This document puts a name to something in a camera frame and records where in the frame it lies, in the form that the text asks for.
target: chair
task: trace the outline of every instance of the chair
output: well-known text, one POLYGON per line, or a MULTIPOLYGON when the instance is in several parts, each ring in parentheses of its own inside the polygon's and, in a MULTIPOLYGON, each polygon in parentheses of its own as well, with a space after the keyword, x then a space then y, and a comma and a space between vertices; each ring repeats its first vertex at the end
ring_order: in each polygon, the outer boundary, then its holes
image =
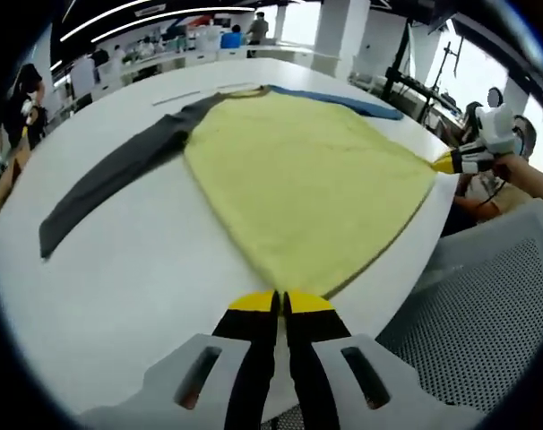
POLYGON ((439 400, 488 412, 543 337, 543 202, 441 239, 424 275, 377 341, 439 400))

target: cable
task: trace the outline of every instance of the cable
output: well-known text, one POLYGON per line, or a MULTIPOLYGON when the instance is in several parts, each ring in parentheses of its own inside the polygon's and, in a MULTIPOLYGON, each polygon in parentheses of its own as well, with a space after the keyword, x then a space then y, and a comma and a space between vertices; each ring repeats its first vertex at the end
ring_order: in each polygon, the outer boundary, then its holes
POLYGON ((409 91, 409 87, 403 83, 403 87, 399 90, 399 97, 403 97, 409 91))
POLYGON ((393 95, 392 99, 393 99, 393 100, 397 99, 397 97, 401 97, 401 92, 403 91, 403 88, 405 88, 405 84, 404 84, 404 83, 403 83, 403 86, 401 87, 400 90, 394 91, 394 92, 392 93, 392 95, 393 95))
POLYGON ((503 187, 504 187, 505 185, 506 185, 506 180, 504 180, 503 183, 500 184, 500 186, 499 186, 498 188, 495 189, 495 192, 494 192, 490 197, 488 197, 485 201, 479 203, 479 204, 477 205, 477 209, 480 208, 482 205, 487 204, 488 202, 490 202, 491 200, 493 200, 493 199, 496 197, 496 195, 500 193, 500 191, 503 189, 503 187))

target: white pillar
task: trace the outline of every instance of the white pillar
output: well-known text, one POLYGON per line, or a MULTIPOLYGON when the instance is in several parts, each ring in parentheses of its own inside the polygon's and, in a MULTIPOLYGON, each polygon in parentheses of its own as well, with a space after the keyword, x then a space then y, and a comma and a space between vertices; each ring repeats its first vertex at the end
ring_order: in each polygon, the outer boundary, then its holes
POLYGON ((522 115, 529 101, 529 94, 513 79, 508 78, 503 91, 503 99, 504 103, 507 103, 511 107, 515 115, 522 115))
POLYGON ((275 31, 273 33, 273 38, 276 40, 281 40, 281 35, 283 34, 283 23, 286 21, 287 10, 287 6, 278 6, 278 14, 275 16, 275 31))
POLYGON ((361 48, 369 0, 324 0, 319 16, 315 51, 352 59, 361 48))

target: white cabinet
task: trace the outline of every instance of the white cabinet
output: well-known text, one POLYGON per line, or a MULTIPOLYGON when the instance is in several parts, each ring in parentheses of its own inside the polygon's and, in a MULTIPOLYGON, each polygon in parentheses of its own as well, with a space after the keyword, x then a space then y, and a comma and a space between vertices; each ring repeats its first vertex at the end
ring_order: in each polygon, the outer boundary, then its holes
POLYGON ((296 52, 293 62, 296 65, 303 65, 304 67, 311 69, 311 64, 314 62, 314 55, 307 52, 296 52))
POLYGON ((246 49, 220 49, 218 51, 218 61, 243 60, 246 57, 246 49))
POLYGON ((215 52, 204 52, 204 53, 190 53, 186 55, 185 66, 190 67, 191 65, 205 65, 206 63, 213 63, 216 61, 215 52))

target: wall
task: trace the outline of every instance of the wall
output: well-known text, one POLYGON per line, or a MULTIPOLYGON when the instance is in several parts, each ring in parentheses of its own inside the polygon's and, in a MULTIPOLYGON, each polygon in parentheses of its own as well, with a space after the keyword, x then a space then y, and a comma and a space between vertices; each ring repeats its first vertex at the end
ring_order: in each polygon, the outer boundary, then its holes
POLYGON ((252 25, 252 21, 255 19, 255 13, 231 13, 229 17, 231 19, 232 27, 237 24, 242 29, 242 32, 246 33, 249 30, 250 25, 252 25))
POLYGON ((287 6, 278 6, 278 12, 275 15, 275 31, 271 35, 276 40, 281 40, 283 36, 283 26, 286 22, 286 12, 288 11, 287 6))
POLYGON ((49 25, 45 32, 40 36, 37 43, 33 46, 29 56, 22 62, 33 63, 35 68, 42 77, 45 87, 50 90, 53 87, 53 77, 50 72, 50 36, 52 33, 52 25, 49 25))
MULTIPOLYGON (((361 73, 385 75, 397 53, 406 18, 390 13, 371 10, 367 20, 356 69, 361 73)), ((425 82, 431 69, 441 33, 428 34, 428 27, 419 23, 412 29, 415 45, 415 78, 425 82)))

